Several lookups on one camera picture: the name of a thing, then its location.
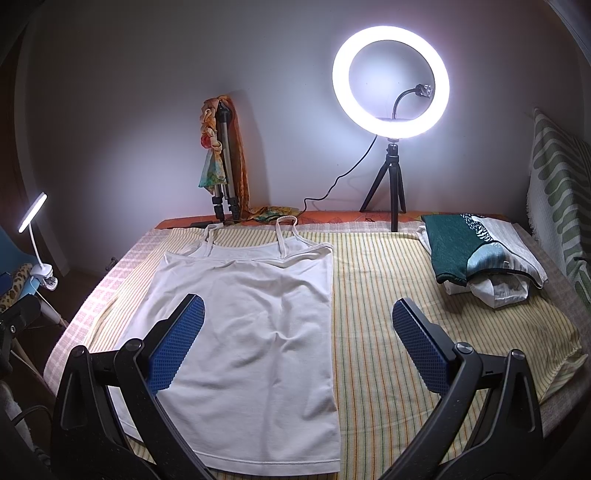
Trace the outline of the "white camisole top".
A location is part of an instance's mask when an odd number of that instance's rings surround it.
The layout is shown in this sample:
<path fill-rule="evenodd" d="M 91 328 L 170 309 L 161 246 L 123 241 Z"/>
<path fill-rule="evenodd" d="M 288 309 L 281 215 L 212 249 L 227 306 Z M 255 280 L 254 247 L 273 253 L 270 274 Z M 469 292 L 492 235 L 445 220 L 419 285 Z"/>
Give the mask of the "white camisole top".
<path fill-rule="evenodd" d="M 143 337 L 189 294 L 204 300 L 204 326 L 157 395 L 191 450 L 236 474 L 338 472 L 332 245 L 280 227 L 236 245 L 213 226 L 173 232 L 162 249 L 122 338 Z"/>

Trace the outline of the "stack of folded clothes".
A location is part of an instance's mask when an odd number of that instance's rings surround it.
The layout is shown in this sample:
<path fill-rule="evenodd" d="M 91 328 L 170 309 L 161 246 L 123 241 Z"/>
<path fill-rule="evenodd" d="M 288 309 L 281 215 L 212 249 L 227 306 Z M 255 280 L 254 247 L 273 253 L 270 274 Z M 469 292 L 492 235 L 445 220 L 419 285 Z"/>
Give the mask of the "stack of folded clothes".
<path fill-rule="evenodd" d="M 541 290 L 546 270 L 509 222 L 475 214 L 430 214 L 418 228 L 438 284 L 499 309 Z"/>

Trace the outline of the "leopard print cloth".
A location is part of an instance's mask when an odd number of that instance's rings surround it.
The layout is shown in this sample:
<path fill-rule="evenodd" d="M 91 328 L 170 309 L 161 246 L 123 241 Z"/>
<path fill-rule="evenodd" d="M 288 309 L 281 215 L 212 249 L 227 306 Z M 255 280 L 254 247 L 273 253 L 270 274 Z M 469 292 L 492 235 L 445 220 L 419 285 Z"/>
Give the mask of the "leopard print cloth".
<path fill-rule="evenodd" d="M 24 263 L 8 275 L 10 285 L 5 293 L 1 294 L 1 312 L 8 310 L 15 304 L 24 292 L 24 288 L 31 276 L 32 264 Z"/>

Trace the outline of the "white clip desk lamp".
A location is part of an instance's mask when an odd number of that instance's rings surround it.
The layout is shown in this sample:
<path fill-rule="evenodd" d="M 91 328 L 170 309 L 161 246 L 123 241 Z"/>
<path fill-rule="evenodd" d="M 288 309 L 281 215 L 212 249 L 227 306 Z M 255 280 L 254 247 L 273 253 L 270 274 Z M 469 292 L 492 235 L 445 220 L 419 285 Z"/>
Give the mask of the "white clip desk lamp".
<path fill-rule="evenodd" d="M 36 258 L 36 263 L 32 266 L 30 271 L 31 278 L 36 280 L 42 288 L 48 291 L 55 291 L 58 286 L 58 278 L 54 275 L 53 267 L 42 261 L 32 227 L 33 220 L 45 204 L 46 200 L 47 194 L 45 192 L 41 192 L 36 197 L 21 219 L 18 233 L 22 234 L 24 231 L 29 233 L 31 245 Z M 42 294 L 38 292 L 38 289 L 35 289 L 35 292 L 41 299 L 41 313 L 52 323 L 66 328 L 68 324 L 62 315 L 43 297 Z"/>

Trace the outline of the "blue chair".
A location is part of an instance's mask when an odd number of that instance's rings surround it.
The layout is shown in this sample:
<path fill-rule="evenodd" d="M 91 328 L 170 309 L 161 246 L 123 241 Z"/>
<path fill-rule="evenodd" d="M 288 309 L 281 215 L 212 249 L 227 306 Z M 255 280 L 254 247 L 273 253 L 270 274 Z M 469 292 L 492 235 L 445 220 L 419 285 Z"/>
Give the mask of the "blue chair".
<path fill-rule="evenodd" d="M 34 255 L 21 251 L 5 230 L 0 227 L 0 268 L 2 273 L 13 273 L 25 264 L 35 265 L 37 258 Z"/>

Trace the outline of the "yellow striped bed cover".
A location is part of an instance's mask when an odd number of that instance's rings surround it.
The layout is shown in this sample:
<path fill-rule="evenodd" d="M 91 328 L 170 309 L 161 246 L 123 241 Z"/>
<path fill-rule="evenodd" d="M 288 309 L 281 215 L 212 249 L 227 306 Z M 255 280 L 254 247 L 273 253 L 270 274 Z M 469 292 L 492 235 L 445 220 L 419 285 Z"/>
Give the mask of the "yellow striped bed cover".
<path fill-rule="evenodd" d="M 342 469 L 335 479 L 374 479 L 402 453 L 436 406 L 393 331 L 394 301 L 412 298 L 448 335 L 479 352 L 528 357 L 544 435 L 590 392 L 590 315 L 569 281 L 519 225 L 515 229 L 548 275 L 528 300 L 494 310 L 469 294 L 449 296 L 437 284 L 416 225 L 387 232 L 385 222 L 311 224 L 308 239 L 335 246 L 332 363 L 342 432 Z M 57 391 L 69 351 L 111 350 L 147 293 L 166 252 L 201 240 L 197 228 L 154 229 L 123 256 L 88 296 L 57 342 L 43 377 Z"/>

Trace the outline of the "black power adapter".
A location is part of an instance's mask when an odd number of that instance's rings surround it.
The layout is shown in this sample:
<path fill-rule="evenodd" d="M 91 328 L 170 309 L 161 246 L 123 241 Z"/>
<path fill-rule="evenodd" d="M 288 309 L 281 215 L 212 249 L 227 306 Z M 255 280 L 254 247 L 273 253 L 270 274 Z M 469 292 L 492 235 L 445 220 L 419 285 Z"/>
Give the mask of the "black power adapter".
<path fill-rule="evenodd" d="M 189 225 L 189 228 L 198 228 L 198 229 L 206 229 L 208 227 L 211 228 L 223 228 L 224 227 L 224 223 L 223 222 L 216 222 L 216 221 L 197 221 L 197 222 L 192 222 Z"/>

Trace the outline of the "folded silver tripod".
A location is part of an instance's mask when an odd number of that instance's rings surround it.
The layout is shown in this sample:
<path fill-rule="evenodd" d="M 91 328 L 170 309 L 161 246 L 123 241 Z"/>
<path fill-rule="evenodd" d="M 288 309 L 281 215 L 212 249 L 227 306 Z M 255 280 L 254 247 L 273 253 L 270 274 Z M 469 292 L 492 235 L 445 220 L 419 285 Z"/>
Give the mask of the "folded silver tripod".
<path fill-rule="evenodd" d="M 219 102 L 217 106 L 215 120 L 218 139 L 221 140 L 221 161 L 223 173 L 225 174 L 225 182 L 222 185 L 216 185 L 214 187 L 214 195 L 212 197 L 213 210 L 216 219 L 219 222 L 224 222 L 225 216 L 222 203 L 226 201 L 231 213 L 231 221 L 238 222 L 240 219 L 240 210 L 238 197 L 235 193 L 235 182 L 233 182 L 228 135 L 228 126 L 232 120 L 232 113 L 228 105 L 223 101 Z"/>

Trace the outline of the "green white patterned pillow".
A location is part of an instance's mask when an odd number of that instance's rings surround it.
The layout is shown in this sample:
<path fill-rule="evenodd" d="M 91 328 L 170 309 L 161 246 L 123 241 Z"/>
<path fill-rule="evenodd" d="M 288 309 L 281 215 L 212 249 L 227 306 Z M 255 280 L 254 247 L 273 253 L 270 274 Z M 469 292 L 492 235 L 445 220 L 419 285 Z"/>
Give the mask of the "green white patterned pillow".
<path fill-rule="evenodd" d="M 527 193 L 534 237 L 590 303 L 590 144 L 568 133 L 540 109 Z"/>

